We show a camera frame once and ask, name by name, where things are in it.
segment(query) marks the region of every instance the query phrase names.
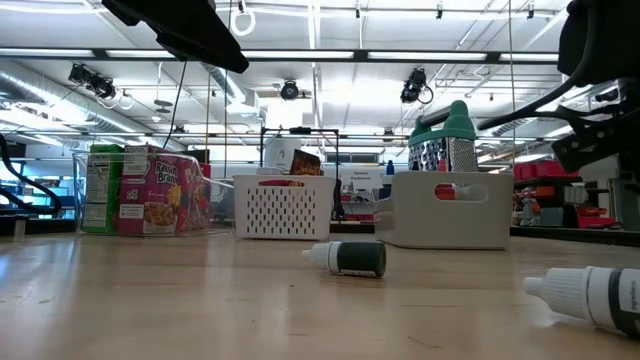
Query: food box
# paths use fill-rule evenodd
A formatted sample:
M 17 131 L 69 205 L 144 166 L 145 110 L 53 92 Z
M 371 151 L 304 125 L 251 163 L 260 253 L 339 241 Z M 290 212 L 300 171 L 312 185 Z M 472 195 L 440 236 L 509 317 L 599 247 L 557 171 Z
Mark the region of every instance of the food box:
M 89 155 L 87 161 L 82 231 L 102 234 L 115 232 L 122 152 L 122 147 L 118 145 L 91 145 L 90 153 L 96 155 Z
M 151 145 L 126 146 L 118 233 L 202 229 L 209 223 L 209 194 L 209 183 L 192 158 Z

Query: perforated basket wall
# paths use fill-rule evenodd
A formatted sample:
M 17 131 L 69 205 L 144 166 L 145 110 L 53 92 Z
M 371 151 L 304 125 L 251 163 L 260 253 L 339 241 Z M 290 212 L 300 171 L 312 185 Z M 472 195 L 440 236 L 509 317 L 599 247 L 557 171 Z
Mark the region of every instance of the perforated basket wall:
M 240 175 L 234 176 L 233 180 L 238 237 L 329 238 L 334 179 Z M 302 186 L 291 186 L 295 183 Z

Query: cheese grater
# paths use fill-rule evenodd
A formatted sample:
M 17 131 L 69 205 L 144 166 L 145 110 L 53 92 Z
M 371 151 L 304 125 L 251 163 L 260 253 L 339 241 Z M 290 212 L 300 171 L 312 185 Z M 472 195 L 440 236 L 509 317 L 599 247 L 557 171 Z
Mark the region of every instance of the cheese grater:
M 432 130 L 435 123 L 416 119 L 409 139 L 409 169 L 419 171 L 477 172 L 476 133 L 464 101 L 451 104 L 444 126 Z

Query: wooden table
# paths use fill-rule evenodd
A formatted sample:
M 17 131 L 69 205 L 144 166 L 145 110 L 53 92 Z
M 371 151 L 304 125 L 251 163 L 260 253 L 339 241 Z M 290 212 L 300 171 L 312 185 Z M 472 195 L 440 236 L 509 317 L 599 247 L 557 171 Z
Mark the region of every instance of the wooden table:
M 521 292 L 553 266 L 638 267 L 637 249 L 521 238 L 509 252 L 388 247 L 374 280 L 312 268 L 300 256 L 310 245 L 0 245 L 0 359 L 640 359 L 640 343 Z

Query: ceiling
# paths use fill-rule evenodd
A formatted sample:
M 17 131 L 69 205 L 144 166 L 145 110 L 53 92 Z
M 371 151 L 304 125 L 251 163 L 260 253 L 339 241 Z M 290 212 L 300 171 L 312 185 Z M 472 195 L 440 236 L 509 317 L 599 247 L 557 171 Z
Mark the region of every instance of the ceiling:
M 509 11 L 507 0 L 247 0 L 246 7 L 255 9 L 255 28 L 246 36 L 235 37 L 244 49 L 557 52 L 565 17 L 563 9 L 568 2 L 536 0 L 534 17 L 527 19 L 530 2 L 512 0 L 514 18 L 509 26 L 505 17 Z M 436 19 L 435 10 L 440 3 L 443 15 Z M 216 5 L 218 16 L 228 25 L 231 15 L 228 9 L 236 9 L 237 1 L 216 1 Z M 313 11 L 309 12 L 309 6 L 316 10 L 315 16 Z M 360 19 L 355 16 L 358 7 L 367 14 Z M 0 33 L 3 34 L 0 47 L 159 48 L 155 33 L 145 24 L 126 27 L 100 9 L 102 6 L 97 0 L 0 0 Z M 67 10 L 92 13 L 50 13 Z M 240 16 L 238 28 L 244 29 L 247 25 L 248 16 Z M 24 66 L 69 91 L 91 97 L 88 91 L 76 89 L 67 79 L 72 64 L 81 62 L 112 78 L 114 84 L 134 100 L 130 109 L 115 106 L 113 111 L 159 132 L 169 129 L 172 114 L 163 115 L 158 122 L 151 119 L 158 108 L 154 100 L 175 102 L 182 63 L 162 64 L 159 79 L 160 64 L 151 61 L 0 59 L 0 70 L 7 61 Z M 391 127 L 396 134 L 408 134 L 419 114 L 429 114 L 454 100 L 465 100 L 475 121 L 481 121 L 511 111 L 514 99 L 515 107 L 523 106 L 562 80 L 552 65 L 318 63 L 315 66 L 318 79 L 315 93 L 312 63 L 255 62 L 245 73 L 230 73 L 229 77 L 239 86 L 256 91 L 260 97 L 259 107 L 265 111 L 269 104 L 281 102 L 277 89 L 283 81 L 296 80 L 300 89 L 309 95 L 307 99 L 296 100 L 303 111 L 305 126 L 360 134 L 380 134 L 385 127 Z M 425 69 L 434 90 L 435 99 L 430 105 L 405 105 L 400 101 L 403 83 L 415 67 Z M 202 126 L 193 125 L 206 123 L 209 106 L 210 124 L 226 121 L 230 132 L 260 128 L 264 113 L 258 114 L 261 116 L 228 114 L 224 110 L 222 89 L 213 84 L 211 90 L 216 96 L 208 96 L 208 80 L 207 72 L 199 64 L 188 64 L 175 109 L 176 124 L 186 124 L 188 130 L 202 132 Z M 313 115 L 314 95 L 320 107 L 319 124 Z M 532 121 L 518 127 L 516 136 L 543 137 L 565 125 L 558 121 Z M 214 129 L 224 131 L 222 125 Z M 180 141 L 188 145 L 202 143 L 203 139 Z

